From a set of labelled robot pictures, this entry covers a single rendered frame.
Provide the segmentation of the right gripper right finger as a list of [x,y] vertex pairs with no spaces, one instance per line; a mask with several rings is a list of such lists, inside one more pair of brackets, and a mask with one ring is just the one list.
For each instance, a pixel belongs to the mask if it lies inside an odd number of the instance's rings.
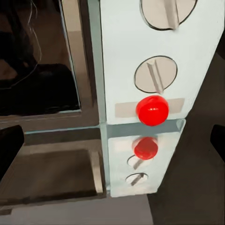
[[213,126],[210,142],[225,162],[225,126],[217,124]]

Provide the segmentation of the microwave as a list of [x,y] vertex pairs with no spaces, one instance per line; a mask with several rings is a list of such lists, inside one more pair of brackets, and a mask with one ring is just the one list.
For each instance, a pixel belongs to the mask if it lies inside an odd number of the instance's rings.
[[225,0],[0,0],[0,130],[184,119]]

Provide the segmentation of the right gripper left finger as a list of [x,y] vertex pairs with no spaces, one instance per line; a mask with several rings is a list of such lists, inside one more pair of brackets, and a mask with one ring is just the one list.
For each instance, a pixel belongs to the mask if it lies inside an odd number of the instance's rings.
[[20,125],[0,130],[0,181],[23,144],[24,135]]

